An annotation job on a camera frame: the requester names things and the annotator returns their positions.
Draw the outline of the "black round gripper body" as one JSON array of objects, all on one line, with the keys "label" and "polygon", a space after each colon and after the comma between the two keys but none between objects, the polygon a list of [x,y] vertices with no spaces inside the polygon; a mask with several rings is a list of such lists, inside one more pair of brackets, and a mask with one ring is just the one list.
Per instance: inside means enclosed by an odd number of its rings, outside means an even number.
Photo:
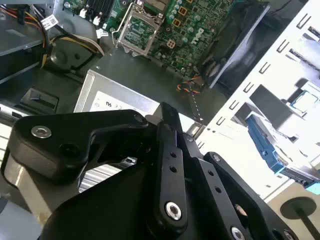
[{"label": "black round gripper body", "polygon": [[217,208],[198,200],[181,165],[132,166],[61,204],[42,240],[224,240]]}]

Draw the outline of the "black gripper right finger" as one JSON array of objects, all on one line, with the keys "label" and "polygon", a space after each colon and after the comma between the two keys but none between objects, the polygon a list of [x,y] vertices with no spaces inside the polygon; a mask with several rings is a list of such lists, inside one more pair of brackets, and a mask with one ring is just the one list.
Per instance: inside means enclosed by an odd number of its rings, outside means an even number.
[{"label": "black gripper right finger", "polygon": [[206,233],[219,240],[298,239],[219,154],[202,155],[186,133],[181,136],[181,148]]}]

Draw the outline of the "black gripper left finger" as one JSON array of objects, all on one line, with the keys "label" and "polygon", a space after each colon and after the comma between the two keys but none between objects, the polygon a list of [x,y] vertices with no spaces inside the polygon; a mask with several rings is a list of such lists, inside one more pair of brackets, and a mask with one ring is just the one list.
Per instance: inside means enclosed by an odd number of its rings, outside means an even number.
[{"label": "black gripper left finger", "polygon": [[158,124],[130,109],[23,117],[13,126],[1,173],[46,224],[64,202],[130,167],[184,168],[179,114],[167,103],[160,109]]}]

